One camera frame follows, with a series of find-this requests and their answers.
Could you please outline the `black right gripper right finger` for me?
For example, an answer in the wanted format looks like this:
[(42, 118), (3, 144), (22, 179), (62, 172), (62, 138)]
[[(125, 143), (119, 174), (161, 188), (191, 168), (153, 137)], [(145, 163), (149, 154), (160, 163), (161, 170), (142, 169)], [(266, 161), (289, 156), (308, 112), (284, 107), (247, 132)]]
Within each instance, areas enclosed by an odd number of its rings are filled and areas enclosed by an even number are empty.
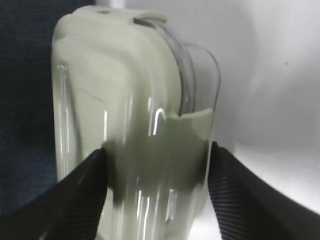
[(223, 240), (318, 240), (320, 216), (212, 142), (207, 186)]

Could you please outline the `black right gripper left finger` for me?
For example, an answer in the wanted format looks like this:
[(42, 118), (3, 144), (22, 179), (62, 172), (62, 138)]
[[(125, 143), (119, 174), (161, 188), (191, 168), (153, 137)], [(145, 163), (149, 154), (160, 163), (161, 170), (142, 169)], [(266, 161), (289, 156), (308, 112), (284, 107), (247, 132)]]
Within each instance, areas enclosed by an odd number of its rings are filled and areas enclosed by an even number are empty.
[(94, 150), (63, 180), (0, 220), (2, 240), (94, 240), (107, 196), (104, 149)]

